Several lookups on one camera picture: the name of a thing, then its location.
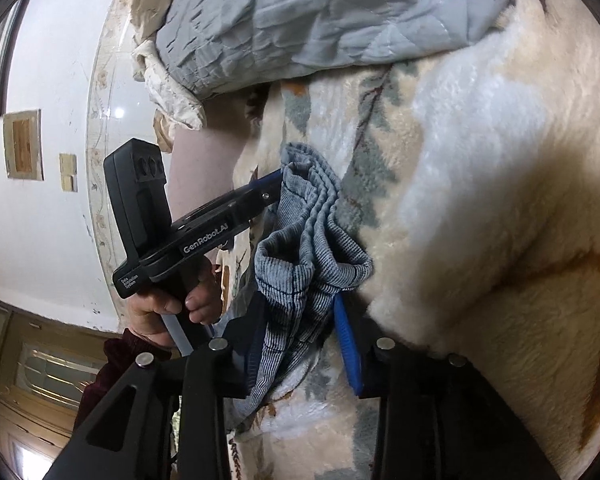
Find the dark red sleeve forearm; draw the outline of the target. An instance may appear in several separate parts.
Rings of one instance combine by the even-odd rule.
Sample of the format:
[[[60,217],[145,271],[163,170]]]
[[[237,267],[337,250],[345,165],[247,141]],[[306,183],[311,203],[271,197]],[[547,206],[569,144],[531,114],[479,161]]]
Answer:
[[[173,348],[173,342],[169,342],[166,347],[159,346],[146,338],[137,336],[128,328],[120,337],[107,339],[104,343],[107,362],[97,373],[94,382],[84,389],[73,429],[77,430],[87,419],[96,405],[135,362],[137,356],[148,352],[158,361],[164,362],[171,359]]]

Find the left hand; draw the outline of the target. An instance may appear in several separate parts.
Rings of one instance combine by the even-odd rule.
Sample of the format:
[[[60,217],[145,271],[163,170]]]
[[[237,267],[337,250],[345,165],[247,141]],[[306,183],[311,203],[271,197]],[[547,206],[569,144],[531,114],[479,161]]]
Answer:
[[[133,295],[126,302],[129,331],[158,348],[171,350],[175,342],[163,323],[163,315],[175,316],[185,310],[192,323],[211,325],[218,322],[223,307],[221,287],[215,267],[208,258],[202,259],[197,280],[198,284],[182,301],[161,290]]]

